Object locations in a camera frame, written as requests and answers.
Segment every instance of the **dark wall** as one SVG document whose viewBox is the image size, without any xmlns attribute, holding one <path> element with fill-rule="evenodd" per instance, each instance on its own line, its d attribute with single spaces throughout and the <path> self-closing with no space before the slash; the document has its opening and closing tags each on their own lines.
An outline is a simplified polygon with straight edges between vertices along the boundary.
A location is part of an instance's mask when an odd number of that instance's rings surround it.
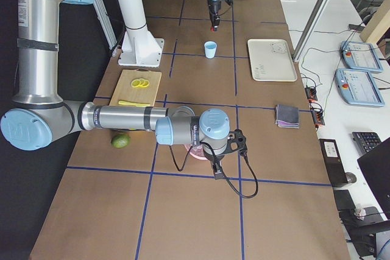
<svg viewBox="0 0 390 260">
<path fill-rule="evenodd" d="M 116 0 L 108 13 L 121 14 Z M 0 0 L 0 115 L 13 108 L 18 62 L 17 0 Z M 122 25 L 113 23 L 117 36 Z M 58 93 L 68 100 L 92 100 L 109 60 L 108 44 L 93 5 L 60 5 Z M 0 134 L 0 259 L 28 259 L 78 133 L 40 150 L 12 147 Z"/>
</svg>

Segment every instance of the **white desk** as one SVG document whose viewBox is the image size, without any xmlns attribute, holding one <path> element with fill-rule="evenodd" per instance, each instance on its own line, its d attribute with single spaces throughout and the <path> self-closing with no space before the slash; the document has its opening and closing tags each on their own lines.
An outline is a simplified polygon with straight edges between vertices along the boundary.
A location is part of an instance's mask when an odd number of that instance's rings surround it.
<svg viewBox="0 0 390 260">
<path fill-rule="evenodd" d="M 303 29 L 310 17 L 311 11 L 317 0 L 282 0 L 282 6 L 289 26 L 290 36 L 294 47 L 302 34 Z M 350 0 L 330 0 L 325 11 L 310 37 L 306 48 L 303 50 L 299 67 L 301 73 L 305 74 L 320 84 L 318 76 L 308 72 L 304 68 L 315 72 L 321 78 L 321 84 L 317 87 L 317 97 L 319 104 L 325 108 L 325 124 L 320 127 L 318 138 L 335 139 L 338 145 L 342 164 L 346 172 L 356 175 L 357 182 L 346 187 L 351 197 L 360 207 L 374 206 L 382 212 L 378 202 L 369 189 L 361 171 L 359 170 L 357 159 L 360 157 L 357 147 L 352 140 L 352 132 L 377 132 L 382 141 L 390 137 L 390 90 L 381 91 L 386 105 L 382 108 L 357 107 L 344 102 L 333 81 L 336 68 L 345 68 L 343 60 L 339 62 L 340 53 L 323 53 L 309 48 L 316 48 L 323 51 L 339 50 L 342 41 L 348 39 L 352 32 L 348 29 L 348 24 L 360 24 L 361 18 L 356 12 Z M 361 41 L 359 34 L 355 33 L 353 41 Z M 374 74 L 374 77 L 390 81 L 390 67 L 383 61 L 384 72 Z M 389 87 L 388 84 L 375 80 L 378 87 Z M 351 259 L 358 259 L 353 246 L 349 245 Z"/>
</svg>

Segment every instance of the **computer monitor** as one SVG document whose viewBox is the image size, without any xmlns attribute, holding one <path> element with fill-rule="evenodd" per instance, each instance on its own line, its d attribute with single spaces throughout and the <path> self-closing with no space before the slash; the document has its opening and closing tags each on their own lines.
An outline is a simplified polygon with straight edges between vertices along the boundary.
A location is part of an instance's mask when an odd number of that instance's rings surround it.
<svg viewBox="0 0 390 260">
<path fill-rule="evenodd" d="M 390 138 L 358 159 L 373 195 L 385 213 L 390 213 Z"/>
</svg>

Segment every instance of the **paper cup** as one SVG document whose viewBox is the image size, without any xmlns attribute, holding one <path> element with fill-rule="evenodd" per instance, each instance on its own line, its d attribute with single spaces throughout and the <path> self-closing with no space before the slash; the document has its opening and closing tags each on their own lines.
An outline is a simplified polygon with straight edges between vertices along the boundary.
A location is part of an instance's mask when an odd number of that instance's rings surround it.
<svg viewBox="0 0 390 260">
<path fill-rule="evenodd" d="M 208 41 L 205 43 L 205 55 L 207 58 L 214 58 L 217 51 L 217 43 Z"/>
</svg>

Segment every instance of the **wooden cutting board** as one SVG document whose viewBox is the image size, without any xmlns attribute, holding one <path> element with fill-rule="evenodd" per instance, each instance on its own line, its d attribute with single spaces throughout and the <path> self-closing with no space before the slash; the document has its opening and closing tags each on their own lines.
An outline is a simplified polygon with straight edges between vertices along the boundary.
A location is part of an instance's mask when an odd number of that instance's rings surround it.
<svg viewBox="0 0 390 260">
<path fill-rule="evenodd" d="M 131 83 L 135 79 L 147 79 L 149 81 L 149 86 L 147 88 L 133 88 Z M 144 69 L 122 70 L 112 95 L 110 106 L 119 106 L 118 102 L 120 100 L 154 106 L 160 80 L 160 72 Z"/>
</svg>

